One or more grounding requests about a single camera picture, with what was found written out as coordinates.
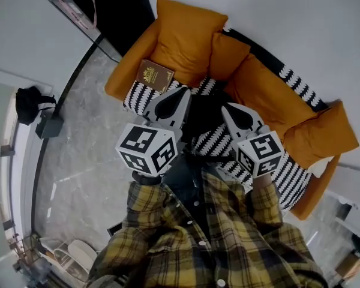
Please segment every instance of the orange sofa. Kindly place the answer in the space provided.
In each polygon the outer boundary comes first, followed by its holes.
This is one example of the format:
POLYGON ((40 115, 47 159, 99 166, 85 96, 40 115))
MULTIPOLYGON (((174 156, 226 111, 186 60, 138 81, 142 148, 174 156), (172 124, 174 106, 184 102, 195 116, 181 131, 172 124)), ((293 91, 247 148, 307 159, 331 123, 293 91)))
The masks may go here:
POLYGON ((275 130, 286 151, 304 169, 335 156, 292 208, 306 219, 324 193, 343 152, 358 147, 342 102, 314 112, 284 81, 265 67, 251 47, 222 32, 227 16, 175 1, 157 1, 158 19, 141 35, 110 76, 107 94, 124 100, 142 59, 175 71, 174 78, 197 86, 209 75, 227 82, 225 91, 256 110, 275 130))

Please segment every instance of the book cover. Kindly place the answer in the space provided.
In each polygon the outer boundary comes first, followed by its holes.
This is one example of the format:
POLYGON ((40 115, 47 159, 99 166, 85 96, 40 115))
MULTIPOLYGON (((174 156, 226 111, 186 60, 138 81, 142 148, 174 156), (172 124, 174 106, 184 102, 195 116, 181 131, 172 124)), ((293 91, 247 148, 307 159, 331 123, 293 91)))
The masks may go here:
POLYGON ((150 88, 164 93, 172 81, 175 72, 149 60, 142 60, 136 80, 150 88))

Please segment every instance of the marble floor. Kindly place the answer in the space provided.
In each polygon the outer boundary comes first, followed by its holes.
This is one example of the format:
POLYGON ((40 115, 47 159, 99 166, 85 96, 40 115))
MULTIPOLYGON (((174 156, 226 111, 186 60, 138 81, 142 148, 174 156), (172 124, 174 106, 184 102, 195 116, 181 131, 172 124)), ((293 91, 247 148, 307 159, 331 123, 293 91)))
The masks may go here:
MULTIPOLYGON (((125 216, 131 181, 115 145, 135 116, 104 92, 115 67, 96 50, 74 82, 61 110, 61 134, 47 145, 35 200, 34 225, 41 236, 80 239, 97 251, 110 239, 107 229, 125 216)), ((351 233, 334 221, 339 208, 338 201, 324 195, 306 221, 289 212, 284 217, 301 229, 331 286, 340 279, 335 267, 352 249, 351 233)))

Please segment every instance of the plaid shirt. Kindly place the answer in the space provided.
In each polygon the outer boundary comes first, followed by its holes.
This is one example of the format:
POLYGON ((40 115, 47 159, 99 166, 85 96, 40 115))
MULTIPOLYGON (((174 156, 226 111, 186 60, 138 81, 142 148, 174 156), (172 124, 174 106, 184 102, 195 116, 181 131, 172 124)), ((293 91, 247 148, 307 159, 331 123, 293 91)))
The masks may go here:
POLYGON ((134 182, 89 283, 128 273, 130 287, 327 286, 299 229, 283 223, 273 184, 246 197, 241 184, 202 178, 210 240, 168 186, 134 182))

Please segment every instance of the bag strap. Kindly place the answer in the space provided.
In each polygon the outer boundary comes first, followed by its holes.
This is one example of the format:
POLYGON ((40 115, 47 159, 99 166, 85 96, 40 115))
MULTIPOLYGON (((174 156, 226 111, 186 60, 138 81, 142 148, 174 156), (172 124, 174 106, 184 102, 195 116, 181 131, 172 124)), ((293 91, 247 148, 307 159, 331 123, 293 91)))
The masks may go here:
POLYGON ((60 4, 65 8, 65 10, 68 12, 68 14, 73 17, 74 21, 81 26, 83 29, 85 30, 89 30, 89 29, 94 29, 97 26, 97 12, 96 12, 96 3, 95 0, 92 0, 93 4, 94 4, 94 22, 92 24, 92 26, 88 27, 87 24, 83 21, 83 16, 77 14, 73 8, 66 2, 64 2, 63 0, 59 0, 60 4))

